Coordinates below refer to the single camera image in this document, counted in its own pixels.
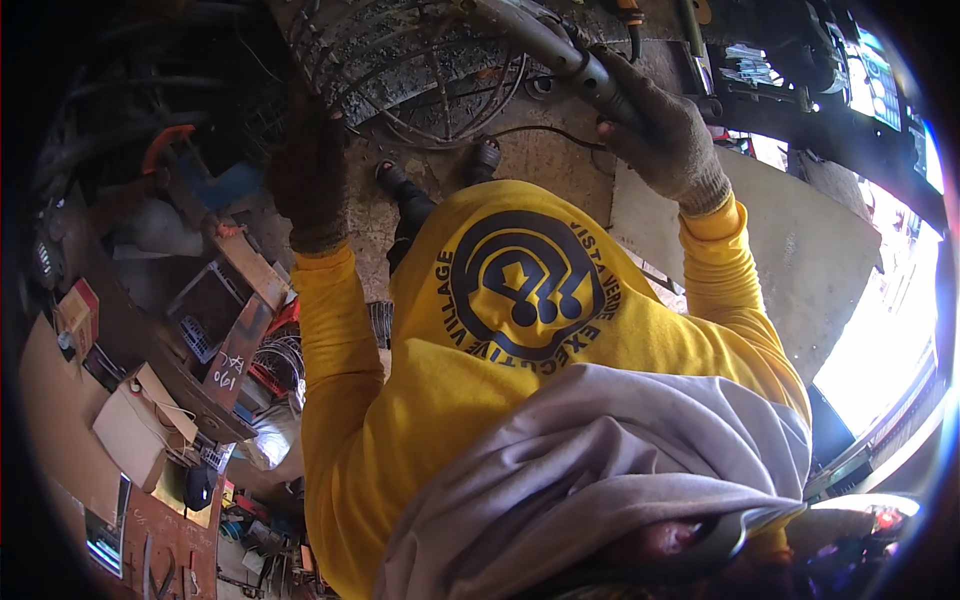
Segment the person's left hand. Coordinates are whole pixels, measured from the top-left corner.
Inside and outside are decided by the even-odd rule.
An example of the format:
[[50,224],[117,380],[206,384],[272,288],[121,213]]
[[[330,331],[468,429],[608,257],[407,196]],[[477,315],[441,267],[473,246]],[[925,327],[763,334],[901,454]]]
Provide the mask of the person's left hand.
[[295,252],[329,252],[347,237],[344,115],[321,98],[293,107],[287,142],[267,170],[276,210],[293,223]]

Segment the sandal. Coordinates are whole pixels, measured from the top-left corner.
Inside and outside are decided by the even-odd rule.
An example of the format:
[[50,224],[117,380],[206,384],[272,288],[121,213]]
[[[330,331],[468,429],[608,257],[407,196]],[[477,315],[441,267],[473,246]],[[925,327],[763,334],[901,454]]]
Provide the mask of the sandal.
[[485,135],[477,140],[473,147],[473,155],[467,163],[466,175],[464,176],[467,186],[476,185],[485,181],[493,180],[493,172],[500,165],[500,158],[503,153],[500,152],[500,144],[492,135]]
[[396,189],[407,181],[407,174],[396,165],[395,160],[385,158],[377,163],[373,178],[380,189],[392,198]]

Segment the yellow long-sleeve shirt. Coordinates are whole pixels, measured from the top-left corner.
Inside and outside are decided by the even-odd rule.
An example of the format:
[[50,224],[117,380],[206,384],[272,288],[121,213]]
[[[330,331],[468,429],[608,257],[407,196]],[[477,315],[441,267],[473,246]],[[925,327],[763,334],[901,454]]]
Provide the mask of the yellow long-sleeve shirt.
[[571,363],[722,375],[809,422],[763,310],[746,210],[731,194],[681,223],[689,316],[663,306],[602,228],[546,190],[504,180],[454,194],[392,277],[385,385],[352,252],[297,256],[304,510],[334,589],[370,597],[420,487]]

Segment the brown knit glove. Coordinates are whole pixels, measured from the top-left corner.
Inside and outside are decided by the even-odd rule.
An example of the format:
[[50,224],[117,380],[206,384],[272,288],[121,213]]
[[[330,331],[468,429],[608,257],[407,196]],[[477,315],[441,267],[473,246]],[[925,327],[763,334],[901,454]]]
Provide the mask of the brown knit glove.
[[603,122],[600,139],[655,192],[690,216],[710,214],[730,193],[713,140],[696,105],[665,92],[614,51],[591,49],[644,121],[644,130]]
[[276,211],[294,226],[290,247],[320,254],[347,237],[346,133],[343,114],[331,114],[323,100],[302,106],[294,109],[286,144],[271,158],[267,187]]

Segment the red and brown box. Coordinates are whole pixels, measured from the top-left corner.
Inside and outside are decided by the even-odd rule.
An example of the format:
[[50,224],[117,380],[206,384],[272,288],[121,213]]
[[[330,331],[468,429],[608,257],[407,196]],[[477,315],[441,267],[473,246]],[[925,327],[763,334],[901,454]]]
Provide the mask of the red and brown box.
[[67,292],[54,314],[57,333],[66,331],[73,338],[77,363],[81,364],[97,341],[100,322],[100,299],[90,289],[86,279],[80,278]]

